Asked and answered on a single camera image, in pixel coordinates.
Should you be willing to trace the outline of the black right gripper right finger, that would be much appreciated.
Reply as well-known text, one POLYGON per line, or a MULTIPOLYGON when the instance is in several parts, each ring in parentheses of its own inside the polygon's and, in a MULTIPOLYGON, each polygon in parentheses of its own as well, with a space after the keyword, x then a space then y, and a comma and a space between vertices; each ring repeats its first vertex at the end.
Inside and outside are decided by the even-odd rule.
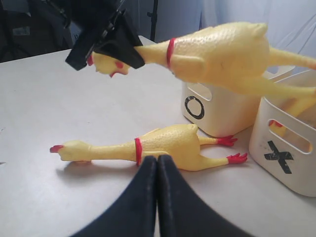
POLYGON ((162 237, 250 237, 207 205, 171 156, 158 158, 158 216, 162 237))

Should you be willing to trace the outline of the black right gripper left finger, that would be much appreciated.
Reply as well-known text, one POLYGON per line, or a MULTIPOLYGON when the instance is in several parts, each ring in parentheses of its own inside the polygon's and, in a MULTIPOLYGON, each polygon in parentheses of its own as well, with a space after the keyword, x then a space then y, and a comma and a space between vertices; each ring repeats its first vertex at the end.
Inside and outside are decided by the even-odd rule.
POLYGON ((152 237, 156 224, 157 160, 146 157, 129 185, 74 237, 152 237))

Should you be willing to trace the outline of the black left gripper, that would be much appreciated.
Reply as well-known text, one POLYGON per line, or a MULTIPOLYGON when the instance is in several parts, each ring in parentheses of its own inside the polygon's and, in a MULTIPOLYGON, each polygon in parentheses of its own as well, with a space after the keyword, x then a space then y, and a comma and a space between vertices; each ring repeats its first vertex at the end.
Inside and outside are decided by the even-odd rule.
POLYGON ((134 69, 145 65, 134 46, 142 46, 128 10, 119 10, 120 0, 66 0, 67 22, 80 28, 79 37, 66 58, 66 63, 79 71, 92 54, 117 59, 134 69))

